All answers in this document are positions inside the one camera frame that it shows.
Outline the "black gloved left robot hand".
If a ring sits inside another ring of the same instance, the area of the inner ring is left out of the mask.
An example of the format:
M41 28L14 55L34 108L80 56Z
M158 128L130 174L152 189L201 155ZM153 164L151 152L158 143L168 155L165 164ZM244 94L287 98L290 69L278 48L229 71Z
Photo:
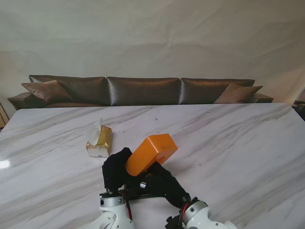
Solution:
M111 155L102 165L104 187L115 193L120 187L132 180L132 176L126 170L125 164L132 152L124 147L120 152Z

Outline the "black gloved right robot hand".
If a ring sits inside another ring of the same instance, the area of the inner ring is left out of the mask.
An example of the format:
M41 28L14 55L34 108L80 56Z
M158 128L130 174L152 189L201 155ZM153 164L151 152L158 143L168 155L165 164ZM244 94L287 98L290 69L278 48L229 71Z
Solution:
M142 180L145 189L153 194L162 195L177 208L182 208L191 201L190 195L183 189L177 179L158 162L153 163L147 169L148 175Z

